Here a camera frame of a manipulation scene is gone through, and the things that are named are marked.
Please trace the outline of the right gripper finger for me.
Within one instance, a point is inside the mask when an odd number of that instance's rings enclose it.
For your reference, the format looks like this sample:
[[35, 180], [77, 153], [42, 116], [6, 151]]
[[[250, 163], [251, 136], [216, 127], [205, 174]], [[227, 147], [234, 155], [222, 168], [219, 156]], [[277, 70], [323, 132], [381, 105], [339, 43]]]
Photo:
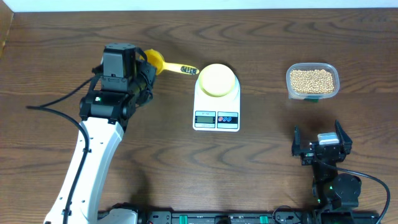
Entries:
[[300, 130], [296, 126], [294, 129], [294, 139], [292, 142], [292, 155], [293, 156], [300, 156], [302, 154], [302, 147], [301, 147], [301, 137], [300, 137]]
[[335, 130], [340, 141], [340, 145], [343, 148], [345, 154], [350, 154], [352, 149], [353, 141], [352, 139], [346, 134], [346, 132], [341, 127], [340, 122], [336, 119], [335, 120]]

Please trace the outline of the yellow measuring scoop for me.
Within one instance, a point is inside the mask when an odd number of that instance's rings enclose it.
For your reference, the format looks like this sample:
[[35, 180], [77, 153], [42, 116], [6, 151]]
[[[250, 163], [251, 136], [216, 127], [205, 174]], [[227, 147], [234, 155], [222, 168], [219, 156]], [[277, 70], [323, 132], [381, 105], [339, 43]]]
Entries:
[[144, 53], [147, 56], [147, 61], [157, 69], [156, 75], [160, 75], [166, 70], [184, 75], [198, 75], [200, 72], [199, 69], [191, 65], [166, 62], [164, 56], [154, 49], [145, 50]]

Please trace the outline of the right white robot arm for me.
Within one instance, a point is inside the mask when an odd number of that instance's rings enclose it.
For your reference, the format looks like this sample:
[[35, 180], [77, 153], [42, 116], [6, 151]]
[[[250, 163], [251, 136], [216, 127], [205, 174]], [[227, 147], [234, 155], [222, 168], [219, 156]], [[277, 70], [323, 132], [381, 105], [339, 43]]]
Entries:
[[302, 215], [302, 223], [354, 223], [353, 209], [359, 206], [361, 179], [355, 175], [339, 173], [337, 163], [343, 162], [352, 148], [351, 138], [339, 121], [335, 131], [318, 135], [308, 146], [301, 144], [300, 130], [294, 129], [292, 155], [299, 156], [303, 166], [313, 170], [313, 196], [318, 207]]

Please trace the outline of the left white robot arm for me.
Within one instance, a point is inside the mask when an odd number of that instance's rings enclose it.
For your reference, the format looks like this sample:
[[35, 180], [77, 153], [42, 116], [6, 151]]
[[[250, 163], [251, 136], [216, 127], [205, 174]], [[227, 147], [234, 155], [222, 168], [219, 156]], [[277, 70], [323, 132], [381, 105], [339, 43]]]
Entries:
[[108, 44], [80, 101], [78, 140], [62, 188], [45, 223], [98, 223], [113, 155], [138, 107], [153, 99], [156, 68], [132, 44]]

